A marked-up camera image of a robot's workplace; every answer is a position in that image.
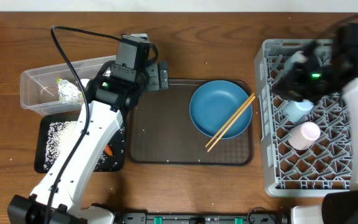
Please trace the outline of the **white rice pile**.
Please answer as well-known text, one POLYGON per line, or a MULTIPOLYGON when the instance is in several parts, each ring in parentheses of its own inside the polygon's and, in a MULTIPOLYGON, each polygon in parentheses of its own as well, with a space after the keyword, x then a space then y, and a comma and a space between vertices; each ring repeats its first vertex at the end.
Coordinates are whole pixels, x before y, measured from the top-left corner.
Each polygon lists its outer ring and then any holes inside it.
MULTIPOLYGON (((75 126, 76 121, 54 121, 49 124, 44 146, 44 161, 40 173, 46 173, 52 167, 75 126)), ((109 156, 103 151, 94 168, 95 172, 115 172, 121 169, 124 163, 126 144, 125 127, 124 123, 108 142, 114 155, 109 156)))

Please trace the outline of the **light blue bowl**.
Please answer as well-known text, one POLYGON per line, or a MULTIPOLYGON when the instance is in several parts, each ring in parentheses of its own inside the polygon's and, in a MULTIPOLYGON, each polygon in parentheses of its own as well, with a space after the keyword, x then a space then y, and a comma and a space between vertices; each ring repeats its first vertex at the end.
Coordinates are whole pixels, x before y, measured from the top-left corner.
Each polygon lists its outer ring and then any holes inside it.
POLYGON ((297 51, 285 61, 283 70, 288 73, 295 63, 304 63, 305 61, 307 61, 307 57, 304 56, 303 51, 297 51))

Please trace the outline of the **white napkin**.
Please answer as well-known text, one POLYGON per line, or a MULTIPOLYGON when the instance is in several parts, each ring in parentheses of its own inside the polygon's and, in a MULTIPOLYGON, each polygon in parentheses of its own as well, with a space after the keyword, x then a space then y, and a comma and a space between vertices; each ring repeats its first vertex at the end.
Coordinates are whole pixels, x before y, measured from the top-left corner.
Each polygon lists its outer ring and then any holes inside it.
POLYGON ((92 79, 89 78, 83 78, 81 79, 81 84, 85 88, 85 90, 90 90, 92 88, 98 87, 101 82, 104 80, 105 77, 109 77, 111 74, 110 69, 107 69, 105 71, 99 71, 96 76, 92 79))

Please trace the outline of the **light blue cup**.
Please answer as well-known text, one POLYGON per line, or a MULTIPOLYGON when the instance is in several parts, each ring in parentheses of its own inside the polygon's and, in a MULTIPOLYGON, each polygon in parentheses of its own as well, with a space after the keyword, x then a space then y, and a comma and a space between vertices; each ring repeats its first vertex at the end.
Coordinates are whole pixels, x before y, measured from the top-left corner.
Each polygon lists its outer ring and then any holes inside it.
POLYGON ((313 109, 314 104, 309 100, 293 101, 290 100, 283 109, 283 114, 289 118, 292 123, 298 122, 302 117, 308 115, 313 109))

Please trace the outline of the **aluminium foil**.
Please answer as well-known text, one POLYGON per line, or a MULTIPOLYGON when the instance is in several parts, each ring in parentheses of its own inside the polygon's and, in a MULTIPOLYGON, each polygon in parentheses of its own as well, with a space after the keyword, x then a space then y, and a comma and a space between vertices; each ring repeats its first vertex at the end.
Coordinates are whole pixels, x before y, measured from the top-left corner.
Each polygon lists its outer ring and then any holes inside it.
POLYGON ((60 101, 78 100, 83 97, 80 89, 76 85, 69 82, 68 80, 58 78, 57 86, 58 86, 58 98, 60 101))

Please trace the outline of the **pink cup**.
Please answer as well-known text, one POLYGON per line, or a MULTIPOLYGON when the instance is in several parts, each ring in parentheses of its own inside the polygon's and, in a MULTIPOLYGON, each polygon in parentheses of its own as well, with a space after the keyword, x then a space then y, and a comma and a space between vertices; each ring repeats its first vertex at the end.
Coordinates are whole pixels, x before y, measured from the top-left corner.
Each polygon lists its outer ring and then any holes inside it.
POLYGON ((290 134, 289 144, 296 150, 306 150, 319 139, 321 130, 317 124, 307 121, 292 128, 290 134))

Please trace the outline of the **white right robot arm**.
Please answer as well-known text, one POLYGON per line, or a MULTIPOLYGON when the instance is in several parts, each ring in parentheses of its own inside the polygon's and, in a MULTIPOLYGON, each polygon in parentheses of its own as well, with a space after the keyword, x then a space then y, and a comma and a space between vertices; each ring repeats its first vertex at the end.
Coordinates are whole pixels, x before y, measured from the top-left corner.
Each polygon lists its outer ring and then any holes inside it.
POLYGON ((352 174, 350 191, 327 194, 321 204, 291 209, 291 223, 358 223, 358 23, 338 27, 331 62, 315 61, 316 41, 302 51, 304 60, 273 85, 272 91, 287 100, 317 103, 323 96, 340 93, 351 125, 352 174))

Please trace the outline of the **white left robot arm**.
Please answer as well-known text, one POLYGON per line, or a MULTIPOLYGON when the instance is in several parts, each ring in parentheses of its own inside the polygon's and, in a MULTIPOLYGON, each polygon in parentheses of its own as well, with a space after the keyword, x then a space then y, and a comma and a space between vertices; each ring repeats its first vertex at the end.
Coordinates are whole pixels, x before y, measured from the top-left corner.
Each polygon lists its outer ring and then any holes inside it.
POLYGON ((151 50, 158 51, 147 34, 122 35, 115 60, 80 88, 85 101, 68 148, 28 197, 12 198, 11 223, 114 223, 116 214, 104 205, 83 209, 81 204, 101 154, 128 112, 144 91, 168 87, 168 65, 149 58, 151 50))

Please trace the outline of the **orange carrot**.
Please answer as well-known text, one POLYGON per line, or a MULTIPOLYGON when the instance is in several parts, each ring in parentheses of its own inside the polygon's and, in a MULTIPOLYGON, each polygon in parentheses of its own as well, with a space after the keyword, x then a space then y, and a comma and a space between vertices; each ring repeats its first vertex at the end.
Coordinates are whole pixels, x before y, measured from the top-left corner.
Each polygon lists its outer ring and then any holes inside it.
POLYGON ((107 145, 107 146, 104 148, 104 151, 105 151, 105 153, 106 153, 107 155, 109 155, 109 156, 113 156, 113 155, 114 155, 114 154, 113 154, 113 151, 112 151, 112 149, 110 148, 109 145, 107 145))

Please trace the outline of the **dark blue plate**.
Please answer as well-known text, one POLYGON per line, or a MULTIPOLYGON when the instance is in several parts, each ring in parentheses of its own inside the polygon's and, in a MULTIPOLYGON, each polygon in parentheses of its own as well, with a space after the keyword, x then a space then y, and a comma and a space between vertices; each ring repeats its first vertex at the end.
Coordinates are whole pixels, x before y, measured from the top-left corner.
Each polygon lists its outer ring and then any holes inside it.
POLYGON ((249 94, 234 82, 207 82, 191 97, 191 120, 203 134, 213 137, 248 97, 249 94))

